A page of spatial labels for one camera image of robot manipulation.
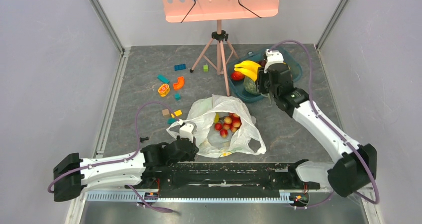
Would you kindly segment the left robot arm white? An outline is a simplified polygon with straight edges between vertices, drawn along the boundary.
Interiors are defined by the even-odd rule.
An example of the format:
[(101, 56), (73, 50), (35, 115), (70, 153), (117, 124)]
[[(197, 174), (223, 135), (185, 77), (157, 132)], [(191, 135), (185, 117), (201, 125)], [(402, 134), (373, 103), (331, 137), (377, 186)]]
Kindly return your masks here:
[(53, 169), (48, 192), (55, 202), (77, 198), (93, 189), (141, 184), (150, 188), (156, 174), (178, 162), (193, 161), (198, 152), (194, 137), (180, 137), (171, 143), (150, 144), (141, 150), (108, 158), (67, 155)]

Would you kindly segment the yellow banana fake fruit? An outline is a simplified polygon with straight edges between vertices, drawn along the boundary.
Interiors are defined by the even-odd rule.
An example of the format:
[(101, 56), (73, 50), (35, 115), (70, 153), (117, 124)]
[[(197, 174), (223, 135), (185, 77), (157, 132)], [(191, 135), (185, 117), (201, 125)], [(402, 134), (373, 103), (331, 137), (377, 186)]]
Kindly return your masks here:
[(251, 60), (244, 60), (234, 65), (234, 70), (242, 73), (246, 77), (250, 78), (254, 82), (258, 79), (258, 70), (262, 66)]

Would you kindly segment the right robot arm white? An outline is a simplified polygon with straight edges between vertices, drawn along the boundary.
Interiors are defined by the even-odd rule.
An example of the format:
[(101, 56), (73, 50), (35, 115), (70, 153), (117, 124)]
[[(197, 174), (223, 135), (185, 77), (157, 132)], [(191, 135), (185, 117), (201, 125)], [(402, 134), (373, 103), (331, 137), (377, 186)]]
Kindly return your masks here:
[(376, 187), (377, 151), (371, 144), (360, 144), (333, 123), (305, 90), (295, 87), (285, 63), (258, 66), (257, 90), (270, 94), (277, 107), (302, 125), (323, 146), (331, 164), (304, 161), (287, 175), (293, 188), (306, 182), (328, 184), (338, 195), (347, 197), (371, 184)]

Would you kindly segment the red cherry fruit cluster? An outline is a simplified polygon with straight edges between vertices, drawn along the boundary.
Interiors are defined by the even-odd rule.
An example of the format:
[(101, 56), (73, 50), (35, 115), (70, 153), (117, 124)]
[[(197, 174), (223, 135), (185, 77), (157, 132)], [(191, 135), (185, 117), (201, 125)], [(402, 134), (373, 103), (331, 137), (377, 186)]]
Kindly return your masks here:
[(240, 116), (235, 113), (229, 113), (228, 116), (219, 114), (219, 122), (214, 123), (214, 130), (217, 131), (222, 138), (227, 138), (229, 134), (236, 133), (242, 125)]

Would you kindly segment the yellow green starfruit fake fruit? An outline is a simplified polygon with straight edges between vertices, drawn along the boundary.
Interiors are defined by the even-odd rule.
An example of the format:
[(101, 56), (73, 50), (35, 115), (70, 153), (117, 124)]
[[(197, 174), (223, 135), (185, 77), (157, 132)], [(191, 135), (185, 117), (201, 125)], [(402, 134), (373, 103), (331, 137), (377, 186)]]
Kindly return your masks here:
[(219, 122), (219, 114), (215, 114), (215, 117), (214, 117), (214, 121), (213, 121), (214, 123), (218, 123)]

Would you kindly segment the white plastic bag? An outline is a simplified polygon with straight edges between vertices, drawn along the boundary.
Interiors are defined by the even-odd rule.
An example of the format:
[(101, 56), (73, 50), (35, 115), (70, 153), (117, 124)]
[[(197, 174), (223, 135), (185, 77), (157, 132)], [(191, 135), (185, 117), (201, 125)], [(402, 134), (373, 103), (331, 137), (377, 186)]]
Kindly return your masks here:
[[(216, 115), (229, 113), (240, 116), (241, 126), (235, 133), (230, 132), (227, 138), (223, 138), (214, 129), (214, 118)], [(193, 123), (196, 126), (193, 136), (200, 156), (220, 158), (234, 153), (260, 155), (267, 150), (246, 104), (235, 97), (213, 95), (197, 100), (192, 104), (187, 119), (172, 123), (167, 132), (176, 138), (178, 132), (171, 129), (183, 123)]]

